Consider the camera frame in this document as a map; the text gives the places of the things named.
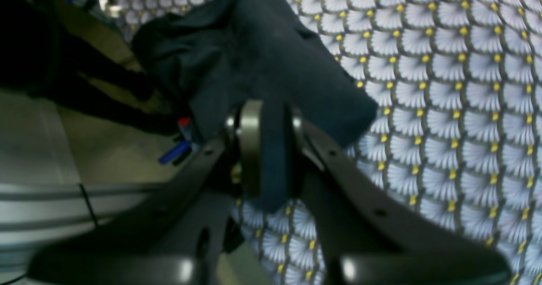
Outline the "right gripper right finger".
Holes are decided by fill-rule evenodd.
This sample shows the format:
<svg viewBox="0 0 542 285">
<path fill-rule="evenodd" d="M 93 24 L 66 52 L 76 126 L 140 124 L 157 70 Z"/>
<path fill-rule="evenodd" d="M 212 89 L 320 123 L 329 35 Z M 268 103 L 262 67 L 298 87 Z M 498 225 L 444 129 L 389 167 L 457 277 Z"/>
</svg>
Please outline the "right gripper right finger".
<svg viewBox="0 0 542 285">
<path fill-rule="evenodd" d="M 505 285 L 502 254 L 414 213 L 374 186 L 323 131 L 290 108 L 292 196 L 312 213 L 326 285 Z"/>
</svg>

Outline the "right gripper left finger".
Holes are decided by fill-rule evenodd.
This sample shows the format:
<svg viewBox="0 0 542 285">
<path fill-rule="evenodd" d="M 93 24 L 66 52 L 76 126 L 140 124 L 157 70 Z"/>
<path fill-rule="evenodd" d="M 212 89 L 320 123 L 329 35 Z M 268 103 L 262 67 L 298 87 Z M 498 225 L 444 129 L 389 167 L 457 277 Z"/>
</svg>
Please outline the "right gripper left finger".
<svg viewBox="0 0 542 285">
<path fill-rule="evenodd" d="M 217 268 L 236 198 L 232 170 L 260 148 L 261 100 L 233 111 L 224 129 L 139 206 L 35 254 L 33 285 L 218 285 Z"/>
</svg>

